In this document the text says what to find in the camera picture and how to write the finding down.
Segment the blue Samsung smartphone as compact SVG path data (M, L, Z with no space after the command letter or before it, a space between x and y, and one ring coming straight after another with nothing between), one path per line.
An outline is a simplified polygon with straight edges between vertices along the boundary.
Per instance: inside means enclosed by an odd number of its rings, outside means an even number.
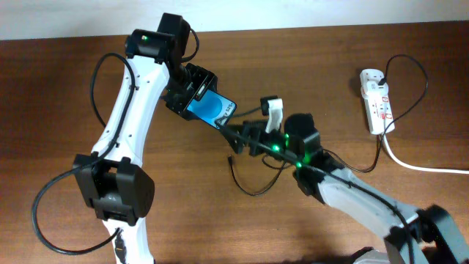
M207 90L200 100L192 100L188 105L189 112L215 129L231 118L237 104L212 90Z

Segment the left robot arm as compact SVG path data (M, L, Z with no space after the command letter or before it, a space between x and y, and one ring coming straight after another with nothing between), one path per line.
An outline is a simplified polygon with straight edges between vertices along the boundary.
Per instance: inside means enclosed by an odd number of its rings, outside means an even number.
M146 217L155 195L142 169L144 144L159 100L185 120L191 103L216 90L213 73L192 65L185 49L193 30L180 15L163 14L154 32L136 29L125 41L122 86L90 155L77 155L75 174L87 207L111 235L117 263L153 263Z

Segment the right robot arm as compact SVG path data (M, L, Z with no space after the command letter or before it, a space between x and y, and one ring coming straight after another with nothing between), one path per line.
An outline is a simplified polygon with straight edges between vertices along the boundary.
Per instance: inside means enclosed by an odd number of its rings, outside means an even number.
M360 180L323 150L311 114L289 116L283 131L267 132L265 121L228 125L220 118L215 123L235 144L295 166L294 178L305 195L346 213L382 238L385 251L371 250L360 256L360 261L468 262L468 243L445 209L405 204Z

